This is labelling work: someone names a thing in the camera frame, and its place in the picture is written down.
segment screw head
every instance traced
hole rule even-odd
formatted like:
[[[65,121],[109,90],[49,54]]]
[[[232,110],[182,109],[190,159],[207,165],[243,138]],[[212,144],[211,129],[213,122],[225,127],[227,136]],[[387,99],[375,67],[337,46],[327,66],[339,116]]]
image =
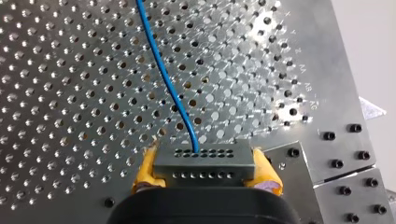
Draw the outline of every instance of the screw head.
[[[360,151],[358,154],[359,160],[368,161],[370,160],[370,152],[368,151]]]
[[[337,168],[337,169],[341,169],[344,166],[344,162],[340,161],[340,160],[332,160],[332,167],[333,168]]]
[[[384,215],[388,212],[388,209],[385,206],[382,206],[381,204],[377,204],[374,206],[374,210],[376,213],[379,215]]]
[[[348,195],[350,195],[350,194],[352,193],[352,189],[351,189],[350,187],[343,186],[343,187],[341,187],[341,188],[339,189],[339,192],[340,192],[340,194],[342,194],[342,195],[348,196]]]
[[[288,151],[290,157],[298,158],[300,156],[300,150],[297,148],[291,148]]]
[[[116,201],[111,197],[105,199],[105,207],[111,208],[115,203]]]
[[[348,130],[350,133],[361,133],[362,127],[360,124],[350,124]]]
[[[323,139],[326,141],[333,141],[335,139],[335,133],[334,132],[326,132],[323,134]]]
[[[349,221],[349,222],[352,222],[352,223],[358,223],[361,219],[358,217],[358,215],[356,215],[356,214],[353,214],[353,213],[349,213],[349,214],[347,214],[347,220]]]
[[[368,178],[366,179],[366,186],[367,187],[372,187],[372,188],[376,188],[378,187],[379,183],[378,180],[375,178]]]

